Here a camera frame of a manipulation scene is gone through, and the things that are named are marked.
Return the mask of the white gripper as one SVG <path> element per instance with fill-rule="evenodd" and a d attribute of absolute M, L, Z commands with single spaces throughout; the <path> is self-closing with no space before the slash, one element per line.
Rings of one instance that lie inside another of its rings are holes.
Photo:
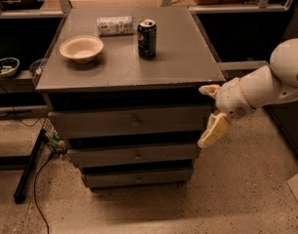
<path fill-rule="evenodd" d="M 240 78 L 234 78 L 221 87 L 219 85 L 200 86 L 199 92 L 215 98 L 215 105 L 221 111 L 217 115 L 210 114 L 206 130 L 198 140 L 199 148 L 211 147 L 221 139 L 231 128 L 231 118 L 241 119 L 255 111 L 255 108 L 245 99 Z"/>

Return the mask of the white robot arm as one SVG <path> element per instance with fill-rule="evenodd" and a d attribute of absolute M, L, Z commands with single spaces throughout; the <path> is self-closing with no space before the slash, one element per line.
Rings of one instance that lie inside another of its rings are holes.
<path fill-rule="evenodd" d="M 217 114 L 210 114 L 198 140 L 198 147 L 208 148 L 230 130 L 233 120 L 248 116 L 265 105 L 298 101 L 298 38 L 275 47 L 269 64 L 222 86 L 201 86 L 199 92 L 212 97 L 217 109 Z"/>

